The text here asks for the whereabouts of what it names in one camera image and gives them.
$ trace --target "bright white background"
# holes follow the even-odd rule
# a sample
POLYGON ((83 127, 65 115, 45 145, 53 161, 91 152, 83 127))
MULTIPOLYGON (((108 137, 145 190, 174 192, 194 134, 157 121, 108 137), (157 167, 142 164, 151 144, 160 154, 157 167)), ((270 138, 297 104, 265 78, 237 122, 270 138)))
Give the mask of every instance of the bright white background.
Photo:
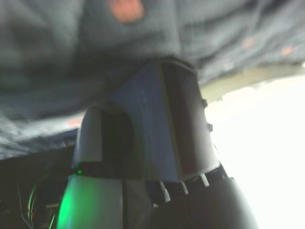
POLYGON ((229 93, 206 116, 260 228, 305 229, 305 77, 229 93))

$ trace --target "white surface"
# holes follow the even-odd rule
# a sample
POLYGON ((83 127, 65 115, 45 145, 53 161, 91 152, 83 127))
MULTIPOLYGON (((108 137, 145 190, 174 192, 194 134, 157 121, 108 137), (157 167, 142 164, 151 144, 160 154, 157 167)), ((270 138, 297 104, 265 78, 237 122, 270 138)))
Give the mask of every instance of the white surface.
POLYGON ((260 228, 305 228, 305 78, 229 93, 206 116, 260 228))

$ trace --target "dark gray fabric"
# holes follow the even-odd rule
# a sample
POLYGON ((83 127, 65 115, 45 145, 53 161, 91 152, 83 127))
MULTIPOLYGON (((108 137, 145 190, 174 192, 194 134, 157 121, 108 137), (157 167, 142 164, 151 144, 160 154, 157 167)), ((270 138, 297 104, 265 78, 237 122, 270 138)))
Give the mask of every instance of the dark gray fabric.
POLYGON ((143 19, 121 24, 105 0, 0 1, 0 159, 52 148, 41 120, 85 109, 142 59, 187 61, 201 85, 247 66, 305 59, 303 0, 143 4, 143 19), (35 135, 22 131, 38 121, 35 135))

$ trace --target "white light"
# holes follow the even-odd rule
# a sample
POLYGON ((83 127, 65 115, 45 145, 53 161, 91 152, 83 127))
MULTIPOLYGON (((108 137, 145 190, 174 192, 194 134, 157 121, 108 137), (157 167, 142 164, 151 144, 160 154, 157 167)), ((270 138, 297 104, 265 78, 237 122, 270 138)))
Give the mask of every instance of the white light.
POLYGON ((221 162, 260 229, 305 228, 304 98, 305 78, 290 79, 206 109, 221 162))

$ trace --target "cloth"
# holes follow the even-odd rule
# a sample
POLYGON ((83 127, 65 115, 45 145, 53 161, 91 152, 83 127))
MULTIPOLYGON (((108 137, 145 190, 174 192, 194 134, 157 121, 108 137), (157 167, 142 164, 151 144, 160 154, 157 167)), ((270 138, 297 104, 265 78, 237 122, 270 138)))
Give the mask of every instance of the cloth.
POLYGON ((0 159, 64 145, 51 137, 66 131, 58 119, 98 102, 143 59, 189 62, 200 85, 305 59, 303 0, 142 2, 145 16, 123 24, 105 0, 0 0, 0 159))

